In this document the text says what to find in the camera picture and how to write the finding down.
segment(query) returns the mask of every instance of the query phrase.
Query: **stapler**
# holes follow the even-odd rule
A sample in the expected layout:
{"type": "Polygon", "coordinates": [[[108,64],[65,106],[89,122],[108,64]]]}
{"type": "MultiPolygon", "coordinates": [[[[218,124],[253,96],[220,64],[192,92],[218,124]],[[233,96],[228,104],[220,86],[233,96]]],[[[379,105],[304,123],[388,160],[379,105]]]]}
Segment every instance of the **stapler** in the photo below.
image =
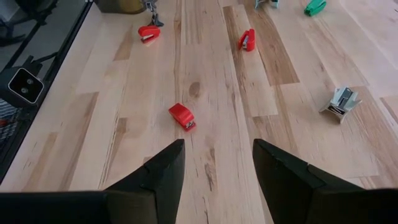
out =
{"type": "Polygon", "coordinates": [[[242,37],[239,39],[239,42],[238,42],[239,50],[241,48],[243,48],[247,51],[253,50],[255,41],[256,41],[256,35],[254,33],[254,29],[249,29],[249,30],[244,31],[242,37]]]}
{"type": "Polygon", "coordinates": [[[304,9],[304,14],[314,16],[322,11],[326,6],[325,0],[312,0],[304,9]]]}
{"type": "Polygon", "coordinates": [[[191,111],[180,103],[177,103],[171,107],[169,109],[169,113],[176,121],[180,123],[185,131],[189,131],[196,126],[195,122],[193,121],[194,117],[191,111]]]}
{"type": "Polygon", "coordinates": [[[138,34],[142,37],[142,43],[148,43],[154,40],[160,34],[160,29],[157,26],[143,26],[138,29],[138,34]]]}

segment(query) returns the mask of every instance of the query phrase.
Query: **green object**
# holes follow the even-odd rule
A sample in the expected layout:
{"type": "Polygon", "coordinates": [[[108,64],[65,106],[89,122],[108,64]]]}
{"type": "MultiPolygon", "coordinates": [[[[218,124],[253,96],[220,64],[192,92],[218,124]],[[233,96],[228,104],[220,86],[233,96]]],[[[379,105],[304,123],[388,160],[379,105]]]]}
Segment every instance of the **green object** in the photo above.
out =
{"type": "Polygon", "coordinates": [[[304,14],[314,16],[322,11],[326,6],[325,0],[312,0],[304,9],[304,14]]]}

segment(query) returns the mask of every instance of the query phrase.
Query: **black object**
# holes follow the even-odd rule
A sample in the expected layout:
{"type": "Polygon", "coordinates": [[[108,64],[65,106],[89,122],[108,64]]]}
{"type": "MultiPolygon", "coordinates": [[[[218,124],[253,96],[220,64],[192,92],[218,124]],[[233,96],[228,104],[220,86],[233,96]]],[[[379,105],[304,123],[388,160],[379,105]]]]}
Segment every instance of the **black object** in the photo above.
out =
{"type": "Polygon", "coordinates": [[[184,168],[178,139],[104,191],[0,194],[0,222],[172,224],[184,168]]]}
{"type": "Polygon", "coordinates": [[[12,68],[0,74],[0,97],[17,108],[36,104],[44,84],[24,68],[12,68]]]}
{"type": "Polygon", "coordinates": [[[364,190],[255,139],[253,159],[275,224],[398,223],[398,191],[364,190]]]}
{"type": "Polygon", "coordinates": [[[0,73],[0,97],[17,108],[35,106],[44,90],[44,84],[36,78],[42,62],[54,58],[58,52],[33,60],[29,56],[21,67],[13,67],[0,73]]]}
{"type": "Polygon", "coordinates": [[[151,22],[150,22],[149,26],[157,26],[157,27],[164,26],[164,23],[159,21],[159,14],[158,13],[155,13],[155,14],[152,15],[152,19],[151,19],[151,22]]]}

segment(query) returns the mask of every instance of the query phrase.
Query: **gray object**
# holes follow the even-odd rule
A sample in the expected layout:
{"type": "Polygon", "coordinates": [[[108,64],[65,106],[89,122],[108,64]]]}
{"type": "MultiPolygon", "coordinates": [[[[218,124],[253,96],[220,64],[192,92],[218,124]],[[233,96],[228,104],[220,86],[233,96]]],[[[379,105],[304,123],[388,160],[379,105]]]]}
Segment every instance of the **gray object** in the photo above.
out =
{"type": "MultiPolygon", "coordinates": [[[[255,9],[257,9],[260,5],[260,3],[265,2],[266,0],[256,0],[256,5],[254,6],[255,9]]],[[[279,7],[279,0],[270,0],[271,2],[271,6],[274,8],[278,8],[279,7]]]]}
{"type": "Polygon", "coordinates": [[[143,0],[143,1],[145,3],[146,8],[149,9],[150,12],[152,13],[152,20],[148,26],[157,26],[157,27],[164,26],[164,23],[159,21],[159,15],[156,11],[157,7],[155,5],[155,2],[157,2],[157,0],[143,0]]]}
{"type": "Polygon", "coordinates": [[[243,49],[247,49],[248,48],[248,40],[249,40],[249,36],[247,35],[244,40],[243,40],[243,44],[242,44],[242,48],[243,49]]]}
{"type": "Polygon", "coordinates": [[[341,124],[348,112],[362,102],[362,100],[356,100],[357,96],[358,93],[350,90],[348,87],[337,88],[335,89],[333,98],[319,112],[325,110],[332,112],[337,115],[341,124]]]}

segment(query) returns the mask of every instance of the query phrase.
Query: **black frame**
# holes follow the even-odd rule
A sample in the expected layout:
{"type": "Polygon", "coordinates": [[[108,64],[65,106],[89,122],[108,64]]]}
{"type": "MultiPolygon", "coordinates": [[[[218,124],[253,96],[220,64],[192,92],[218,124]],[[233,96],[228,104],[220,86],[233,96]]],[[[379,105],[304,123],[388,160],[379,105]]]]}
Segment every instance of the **black frame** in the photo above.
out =
{"type": "MultiPolygon", "coordinates": [[[[60,50],[58,51],[58,54],[55,57],[54,61],[52,62],[48,72],[46,73],[43,79],[45,88],[43,89],[42,96],[37,101],[38,106],[22,109],[21,115],[18,117],[18,125],[15,133],[7,140],[6,145],[3,147],[2,151],[0,152],[0,183],[6,176],[7,171],[12,164],[12,161],[14,160],[30,126],[33,123],[34,118],[39,112],[39,108],[42,105],[45,96],[49,92],[51,84],[54,81],[55,77],[57,76],[57,73],[62,65],[62,62],[65,60],[65,57],[67,56],[67,53],[70,47],[72,46],[72,43],[75,40],[75,37],[78,31],[80,30],[80,27],[83,24],[92,4],[93,4],[92,2],[85,3],[83,9],[80,12],[80,16],[76,19],[71,31],[67,35],[67,38],[65,39],[60,50]]],[[[18,57],[21,55],[22,51],[29,43],[30,39],[33,38],[34,34],[38,31],[39,27],[40,24],[36,23],[35,27],[32,29],[30,34],[26,37],[21,46],[12,56],[9,63],[6,65],[5,69],[11,68],[14,65],[18,57]]]]}

